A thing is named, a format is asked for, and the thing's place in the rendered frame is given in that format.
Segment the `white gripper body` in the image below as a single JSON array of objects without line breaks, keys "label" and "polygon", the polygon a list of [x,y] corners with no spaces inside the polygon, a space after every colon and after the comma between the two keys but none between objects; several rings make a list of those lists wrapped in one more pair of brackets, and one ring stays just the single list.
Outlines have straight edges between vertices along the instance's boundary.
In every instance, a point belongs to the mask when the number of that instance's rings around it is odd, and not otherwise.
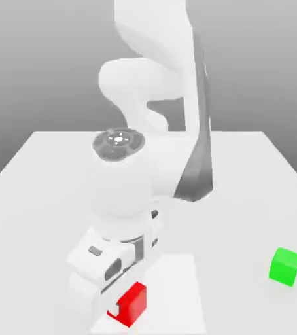
[{"label": "white gripper body", "polygon": [[69,261],[73,270],[69,277],[69,295],[88,328],[112,310],[123,296],[137,294],[135,286],[151,264],[149,260],[142,260],[123,268],[120,259],[104,265],[92,261],[87,265]]}]

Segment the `small red cube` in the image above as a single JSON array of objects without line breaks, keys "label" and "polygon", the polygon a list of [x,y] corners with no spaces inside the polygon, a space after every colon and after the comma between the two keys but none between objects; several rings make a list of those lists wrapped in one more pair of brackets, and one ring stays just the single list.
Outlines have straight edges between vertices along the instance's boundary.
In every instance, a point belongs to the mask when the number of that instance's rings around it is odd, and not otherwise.
[{"label": "small red cube", "polygon": [[117,301],[118,315],[107,311],[107,315],[130,328],[147,307],[147,287],[135,282]]}]

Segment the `small green cube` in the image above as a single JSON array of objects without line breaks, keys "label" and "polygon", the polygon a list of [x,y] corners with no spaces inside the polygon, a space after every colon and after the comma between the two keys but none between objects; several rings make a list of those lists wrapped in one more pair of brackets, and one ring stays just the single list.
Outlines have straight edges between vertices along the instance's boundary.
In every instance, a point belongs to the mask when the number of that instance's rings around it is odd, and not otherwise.
[{"label": "small green cube", "polygon": [[270,264],[269,278],[289,287],[294,286],[297,276],[297,253],[279,247]]}]

